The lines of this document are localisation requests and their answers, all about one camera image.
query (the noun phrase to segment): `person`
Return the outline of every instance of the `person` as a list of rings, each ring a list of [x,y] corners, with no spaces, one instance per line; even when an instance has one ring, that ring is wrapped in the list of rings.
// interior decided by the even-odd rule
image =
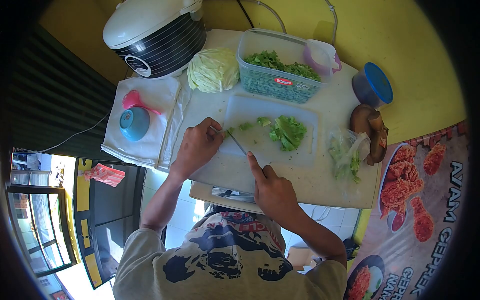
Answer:
[[[205,215],[183,244],[166,251],[160,233],[173,216],[187,178],[224,140],[211,118],[188,128],[177,160],[126,244],[113,286],[123,299],[341,299],[347,287],[343,242],[299,206],[292,183],[247,155],[254,200],[265,213],[223,210]],[[281,227],[298,234],[323,261],[305,275],[285,258]]]

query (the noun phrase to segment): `beige t-shirt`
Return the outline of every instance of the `beige t-shirt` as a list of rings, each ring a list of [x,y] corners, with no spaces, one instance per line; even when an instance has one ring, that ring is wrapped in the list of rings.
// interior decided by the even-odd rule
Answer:
[[[203,218],[181,247],[139,229],[117,269],[115,299],[342,299],[347,271],[327,260],[302,275],[284,256],[280,226],[265,216],[223,212]]]

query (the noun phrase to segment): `cutting board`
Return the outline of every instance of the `cutting board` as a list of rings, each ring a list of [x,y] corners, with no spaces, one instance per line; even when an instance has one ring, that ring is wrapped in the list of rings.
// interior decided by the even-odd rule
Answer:
[[[270,125],[263,127],[257,123],[258,117],[267,117],[274,124],[275,119],[281,115],[295,117],[297,122],[301,122],[307,127],[307,133],[297,150],[281,151],[281,142],[273,142],[270,139]],[[246,152],[252,151],[262,166],[270,163],[281,163],[299,167],[313,167],[319,140],[318,119],[319,117],[316,113],[288,104],[242,96],[231,96],[228,102],[223,130],[228,130],[230,127],[235,128],[235,131],[232,133],[233,136]],[[240,124],[246,122],[252,124],[253,128],[240,131]],[[219,151],[229,155],[245,157],[231,138],[227,138],[223,142]]]

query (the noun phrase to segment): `knife blade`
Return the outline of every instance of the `knife blade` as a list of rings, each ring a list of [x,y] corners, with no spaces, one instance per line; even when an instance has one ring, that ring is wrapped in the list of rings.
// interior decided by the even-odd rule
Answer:
[[[240,148],[240,150],[243,152],[243,154],[245,154],[245,156],[247,156],[247,153],[245,152],[245,150],[243,149],[243,147],[240,145],[240,143],[237,141],[236,138],[233,137],[232,133],[230,131],[228,131],[228,134],[230,134],[230,137],[232,138],[232,140],[235,142],[235,144],[237,144],[237,146]]]

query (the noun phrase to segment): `rice cooker lid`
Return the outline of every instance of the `rice cooker lid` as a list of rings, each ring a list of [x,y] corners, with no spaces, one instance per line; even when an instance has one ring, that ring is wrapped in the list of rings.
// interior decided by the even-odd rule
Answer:
[[[202,7],[203,0],[127,0],[103,29],[103,40],[112,49],[135,43],[176,18]]]

